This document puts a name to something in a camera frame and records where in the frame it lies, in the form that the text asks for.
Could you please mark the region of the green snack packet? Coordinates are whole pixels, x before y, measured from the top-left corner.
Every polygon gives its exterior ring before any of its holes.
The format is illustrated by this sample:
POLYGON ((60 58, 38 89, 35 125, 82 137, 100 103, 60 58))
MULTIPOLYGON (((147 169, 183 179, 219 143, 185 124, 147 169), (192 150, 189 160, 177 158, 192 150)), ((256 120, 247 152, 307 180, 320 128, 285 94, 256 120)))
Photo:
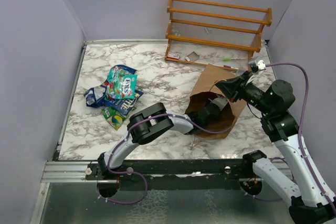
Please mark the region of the green snack packet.
POLYGON ((115 129, 118 130, 123 122, 129 117, 129 115, 122 114, 118 112, 117 110, 106 107, 101 109, 102 115, 105 118, 105 120, 115 129))

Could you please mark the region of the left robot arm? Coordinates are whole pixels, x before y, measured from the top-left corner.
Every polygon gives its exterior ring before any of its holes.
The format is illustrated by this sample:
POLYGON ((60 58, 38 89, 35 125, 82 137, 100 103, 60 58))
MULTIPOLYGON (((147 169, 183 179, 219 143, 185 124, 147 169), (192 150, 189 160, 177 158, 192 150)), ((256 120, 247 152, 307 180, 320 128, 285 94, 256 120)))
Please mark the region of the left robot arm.
POLYGON ((151 143, 169 130, 184 135, 196 135, 200 132, 214 134, 214 131, 209 131, 206 127, 220 116, 227 104, 227 98, 218 96, 200 111, 177 114, 167 110, 159 102, 132 115, 125 135, 111 150, 99 156, 99 175, 104 179, 112 178, 116 169, 138 146, 151 143))

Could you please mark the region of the dark blue snack packet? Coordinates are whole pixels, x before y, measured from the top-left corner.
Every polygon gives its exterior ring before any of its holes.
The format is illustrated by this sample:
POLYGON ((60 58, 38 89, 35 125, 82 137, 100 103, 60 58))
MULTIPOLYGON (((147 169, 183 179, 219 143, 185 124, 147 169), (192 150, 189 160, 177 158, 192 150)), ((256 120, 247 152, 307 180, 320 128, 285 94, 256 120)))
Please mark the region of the dark blue snack packet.
POLYGON ((88 107, 100 108, 106 106, 118 111, 124 116, 127 116, 133 110, 139 98, 143 96, 143 92, 135 90, 134 99, 108 100, 106 96, 106 87, 100 85, 88 89, 83 96, 85 97, 86 106, 88 107))

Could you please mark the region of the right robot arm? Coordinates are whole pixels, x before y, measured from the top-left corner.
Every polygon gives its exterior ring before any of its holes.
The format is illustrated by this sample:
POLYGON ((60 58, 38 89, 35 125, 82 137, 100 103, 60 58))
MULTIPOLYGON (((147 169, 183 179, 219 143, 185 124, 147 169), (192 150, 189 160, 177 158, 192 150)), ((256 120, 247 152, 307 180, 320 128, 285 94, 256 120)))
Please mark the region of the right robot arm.
POLYGON ((318 172, 304 140, 299 124, 289 113, 295 96, 290 83, 274 81, 267 91, 252 84, 252 72, 220 80, 215 86, 230 102, 244 100, 262 113, 262 129, 283 155, 294 176, 289 179, 260 151, 245 154, 241 171, 246 177, 263 179, 286 203, 294 223, 324 223, 335 218, 335 193, 318 172))

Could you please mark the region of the brown paper bag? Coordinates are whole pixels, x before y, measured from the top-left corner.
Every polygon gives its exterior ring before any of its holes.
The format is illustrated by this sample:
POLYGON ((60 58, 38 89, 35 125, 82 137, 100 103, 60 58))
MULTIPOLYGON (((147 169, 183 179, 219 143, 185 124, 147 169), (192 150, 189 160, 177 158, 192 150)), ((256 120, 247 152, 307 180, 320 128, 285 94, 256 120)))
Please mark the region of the brown paper bag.
MULTIPOLYGON (((211 100, 217 98, 219 95, 223 95, 220 89, 214 86, 216 81, 235 77, 234 74, 220 67, 214 65, 206 66, 190 94, 190 102, 185 113, 198 112, 209 104, 211 100)), ((211 134, 196 129, 195 136, 203 140, 225 139, 233 129, 245 107, 246 102, 243 100, 234 103, 229 102, 218 116, 211 118, 209 124, 204 126, 204 129, 213 131, 214 133, 211 134)))

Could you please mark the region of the teal white candy bag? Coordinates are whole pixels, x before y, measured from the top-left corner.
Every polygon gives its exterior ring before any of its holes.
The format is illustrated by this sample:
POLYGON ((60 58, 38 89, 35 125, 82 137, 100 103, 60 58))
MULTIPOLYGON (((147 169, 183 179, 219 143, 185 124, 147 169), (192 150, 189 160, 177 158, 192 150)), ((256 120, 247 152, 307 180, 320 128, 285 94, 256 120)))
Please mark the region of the teal white candy bag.
POLYGON ((108 100, 133 99, 138 75, 132 74, 114 78, 106 89, 108 100))

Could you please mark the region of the teal red snack packet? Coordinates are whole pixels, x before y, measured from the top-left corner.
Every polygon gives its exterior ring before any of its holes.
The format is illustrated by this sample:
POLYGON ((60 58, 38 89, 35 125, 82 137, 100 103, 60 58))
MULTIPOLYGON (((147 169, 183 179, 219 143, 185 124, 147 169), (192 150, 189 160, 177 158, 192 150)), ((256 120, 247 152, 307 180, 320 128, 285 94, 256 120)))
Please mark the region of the teal red snack packet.
POLYGON ((102 83, 102 86, 106 87, 110 82, 112 82, 114 78, 132 75, 135 74, 136 71, 136 69, 133 69, 126 65, 115 65, 110 69, 106 80, 102 83))

